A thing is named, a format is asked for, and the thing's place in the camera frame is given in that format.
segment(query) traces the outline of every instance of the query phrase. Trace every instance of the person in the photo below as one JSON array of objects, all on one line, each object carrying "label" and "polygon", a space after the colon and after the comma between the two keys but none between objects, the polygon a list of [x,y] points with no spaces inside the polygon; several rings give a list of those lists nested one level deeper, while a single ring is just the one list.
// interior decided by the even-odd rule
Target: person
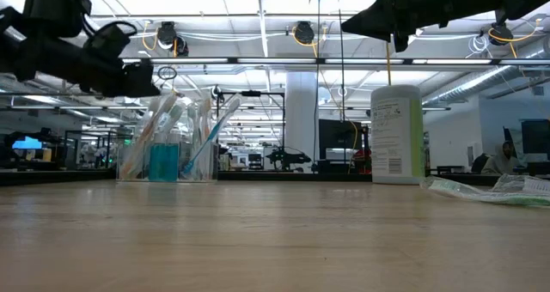
[{"label": "person", "polygon": [[472,164],[472,173],[480,174],[489,158],[491,158],[491,156],[486,153],[483,153],[479,157],[475,158],[474,163]]},{"label": "person", "polygon": [[514,174],[514,167],[520,165],[519,160],[513,156],[514,144],[506,141],[502,147],[496,148],[497,154],[489,158],[481,170],[482,174]]}]

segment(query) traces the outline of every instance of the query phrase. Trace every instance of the ceiling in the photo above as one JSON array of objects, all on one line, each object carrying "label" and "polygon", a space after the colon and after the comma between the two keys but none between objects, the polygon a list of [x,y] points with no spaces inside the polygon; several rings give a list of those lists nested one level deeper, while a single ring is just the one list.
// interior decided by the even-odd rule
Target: ceiling
[{"label": "ceiling", "polygon": [[[297,21],[310,21],[319,43],[320,58],[385,58],[384,41],[340,33],[340,18],[345,21],[357,12],[366,9],[375,0],[91,0],[93,3],[91,20],[97,27],[111,21],[129,21],[137,27],[139,35],[132,39],[123,51],[126,58],[171,57],[160,47],[148,50],[154,45],[154,33],[161,21],[176,21],[176,29],[189,46],[191,58],[215,57],[254,57],[254,58],[313,58],[314,49],[298,45],[291,33],[286,31]],[[21,10],[24,0],[0,0],[0,7],[11,5]],[[546,4],[518,21],[509,21],[508,28],[516,37],[528,35],[534,30],[534,16],[550,14],[550,4]],[[489,45],[483,52],[473,52],[473,40],[481,29],[488,30],[494,21],[494,12],[470,16],[451,21],[445,28],[430,26],[417,32],[405,52],[390,50],[391,58],[507,58],[511,57],[509,46]],[[550,27],[550,18],[543,19],[539,30]],[[531,38],[517,42],[516,49],[529,45],[545,35],[537,32]],[[81,45],[86,40],[82,34],[71,42]],[[239,65],[180,65],[180,76],[173,80],[174,88],[184,95],[199,99],[208,97],[215,85],[225,90],[256,89],[267,91],[268,83],[272,92],[284,91],[286,72],[297,68],[281,66],[239,66]],[[342,83],[342,70],[323,70],[319,84],[330,88],[336,100],[342,100],[339,90]],[[411,84],[421,88],[422,94],[437,91],[442,86],[470,72],[468,67],[448,68],[448,70],[392,71],[393,84]],[[346,105],[368,106],[372,90],[388,84],[388,72],[384,69],[366,70],[360,67],[345,67]],[[50,76],[39,76],[55,89],[61,89],[62,81]],[[116,105],[112,100],[96,100],[82,97],[82,104],[93,106]],[[278,111],[270,112],[277,117]],[[321,112],[322,117],[338,115],[338,111]],[[350,112],[351,116],[365,118],[364,112]]]}]

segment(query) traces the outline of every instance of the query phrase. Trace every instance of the white column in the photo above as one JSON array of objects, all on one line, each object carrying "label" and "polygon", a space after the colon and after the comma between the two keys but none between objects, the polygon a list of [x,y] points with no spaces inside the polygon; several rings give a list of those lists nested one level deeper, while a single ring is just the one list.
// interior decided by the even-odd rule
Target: white column
[{"label": "white column", "polygon": [[314,72],[286,73],[286,152],[296,154],[299,149],[311,158],[310,163],[290,165],[311,172],[311,165],[319,158],[319,107],[316,107],[317,74]]}]

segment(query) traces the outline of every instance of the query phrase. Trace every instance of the table surface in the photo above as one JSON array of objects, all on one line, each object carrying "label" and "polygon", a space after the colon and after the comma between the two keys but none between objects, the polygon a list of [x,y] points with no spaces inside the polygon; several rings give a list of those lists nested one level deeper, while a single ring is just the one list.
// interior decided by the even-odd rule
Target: table surface
[{"label": "table surface", "polygon": [[0,291],[543,291],[550,210],[370,183],[0,188]]}]

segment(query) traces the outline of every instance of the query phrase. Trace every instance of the plastic bag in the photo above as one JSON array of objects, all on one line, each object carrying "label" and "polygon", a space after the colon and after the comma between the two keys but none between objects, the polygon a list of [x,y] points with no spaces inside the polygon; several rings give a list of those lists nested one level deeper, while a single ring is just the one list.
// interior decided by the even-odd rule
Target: plastic bag
[{"label": "plastic bag", "polygon": [[550,206],[550,181],[530,176],[503,175],[490,191],[438,177],[425,178],[423,189],[452,198],[494,204]]}]

